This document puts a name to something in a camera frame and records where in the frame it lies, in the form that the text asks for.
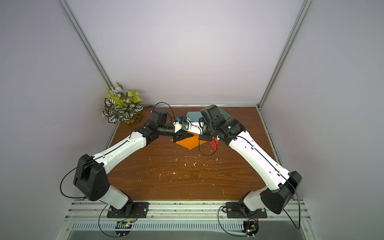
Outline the orange square paper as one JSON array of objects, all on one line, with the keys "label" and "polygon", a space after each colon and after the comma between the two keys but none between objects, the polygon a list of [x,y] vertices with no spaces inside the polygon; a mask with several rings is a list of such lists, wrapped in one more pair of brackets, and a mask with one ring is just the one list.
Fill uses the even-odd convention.
[{"label": "orange square paper", "polygon": [[206,141],[199,140],[199,135],[195,134],[195,133],[193,133],[192,137],[189,137],[187,139],[176,142],[176,144],[178,144],[184,148],[187,148],[189,150],[192,150],[192,149],[194,149],[194,148],[196,148],[199,145],[204,144],[204,143],[206,143]]}]

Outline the red square paper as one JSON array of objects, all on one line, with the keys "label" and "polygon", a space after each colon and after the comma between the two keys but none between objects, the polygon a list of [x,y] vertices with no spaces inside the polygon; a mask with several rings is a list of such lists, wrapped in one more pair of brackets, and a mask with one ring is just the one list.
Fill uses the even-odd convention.
[{"label": "red square paper", "polygon": [[217,149],[218,149],[218,145],[219,145],[219,141],[218,141],[216,138],[213,138],[213,139],[210,141],[210,145],[212,146],[212,148],[213,148],[214,151],[217,151]]}]

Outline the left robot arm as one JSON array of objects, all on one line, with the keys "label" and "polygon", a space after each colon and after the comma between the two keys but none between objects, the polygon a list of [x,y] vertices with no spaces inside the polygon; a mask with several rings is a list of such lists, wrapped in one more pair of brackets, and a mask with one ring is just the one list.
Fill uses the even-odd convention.
[{"label": "left robot arm", "polygon": [[74,176],[74,186],[88,200],[101,201],[119,211],[121,215],[128,216],[133,211],[133,200],[110,184],[108,174],[130,155],[148,146],[159,136],[172,137],[173,142],[194,136],[193,130],[197,128],[192,126],[188,118],[177,118],[167,124],[167,117],[166,110],[153,110],[151,118],[122,141],[93,156],[81,156]]}]

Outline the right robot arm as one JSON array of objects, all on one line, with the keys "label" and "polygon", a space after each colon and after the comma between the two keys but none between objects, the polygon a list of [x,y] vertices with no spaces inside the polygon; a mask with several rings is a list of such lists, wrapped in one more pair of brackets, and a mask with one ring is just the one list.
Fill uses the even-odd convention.
[{"label": "right robot arm", "polygon": [[217,138],[240,154],[266,184],[264,188],[249,192],[239,200],[243,214],[250,215],[264,208],[278,215],[283,212],[297,192],[302,176],[274,161],[238,120],[226,119],[217,106],[210,105],[202,109],[201,114],[199,125],[203,127],[203,134]]}]

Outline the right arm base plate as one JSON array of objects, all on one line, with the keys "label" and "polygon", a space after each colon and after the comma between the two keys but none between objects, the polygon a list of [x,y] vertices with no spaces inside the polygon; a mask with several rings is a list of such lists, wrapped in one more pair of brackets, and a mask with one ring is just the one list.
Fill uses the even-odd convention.
[{"label": "right arm base plate", "polygon": [[262,208],[252,211],[239,202],[226,202],[224,209],[227,217],[230,219],[266,219],[268,217],[266,209]]}]

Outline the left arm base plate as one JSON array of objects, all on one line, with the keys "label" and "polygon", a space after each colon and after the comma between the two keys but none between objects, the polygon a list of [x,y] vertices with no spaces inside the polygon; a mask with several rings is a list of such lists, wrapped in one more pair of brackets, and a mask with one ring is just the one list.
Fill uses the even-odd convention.
[{"label": "left arm base plate", "polygon": [[121,209],[109,207],[107,218],[146,218],[149,210],[148,202],[128,201]]}]

